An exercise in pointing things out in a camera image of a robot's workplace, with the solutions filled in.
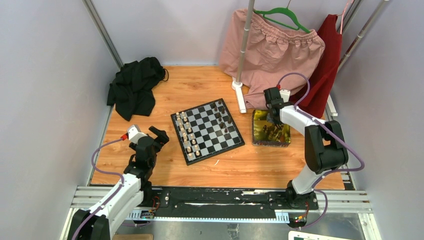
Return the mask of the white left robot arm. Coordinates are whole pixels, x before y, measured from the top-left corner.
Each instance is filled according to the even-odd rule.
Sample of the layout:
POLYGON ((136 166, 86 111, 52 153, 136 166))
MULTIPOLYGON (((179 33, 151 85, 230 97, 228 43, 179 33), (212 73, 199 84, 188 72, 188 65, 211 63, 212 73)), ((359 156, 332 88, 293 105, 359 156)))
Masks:
POLYGON ((155 199, 152 183, 149 181, 157 162, 157 154, 169 142, 164 130, 150 126, 155 137, 131 125, 125 134, 116 140, 98 147, 95 157, 102 148, 129 140, 129 147, 135 151, 130 156, 123 173, 101 170, 92 163, 95 171, 119 178, 114 187, 97 203, 87 210, 79 209, 73 215, 67 238, 69 240, 111 240, 118 228, 138 205, 149 206, 155 199))

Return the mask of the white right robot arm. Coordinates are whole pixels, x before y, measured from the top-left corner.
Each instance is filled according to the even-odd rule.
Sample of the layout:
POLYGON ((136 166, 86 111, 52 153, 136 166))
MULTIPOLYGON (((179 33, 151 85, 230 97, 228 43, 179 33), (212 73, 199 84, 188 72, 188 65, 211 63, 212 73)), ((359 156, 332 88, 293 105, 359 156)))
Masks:
POLYGON ((304 136, 304 159, 306 165, 285 189, 286 204, 298 209, 315 196, 318 181, 331 171, 339 169, 349 160, 341 125, 335 121, 324 121, 304 112, 283 99, 278 87, 264 90, 268 119, 275 125, 288 125, 304 136))

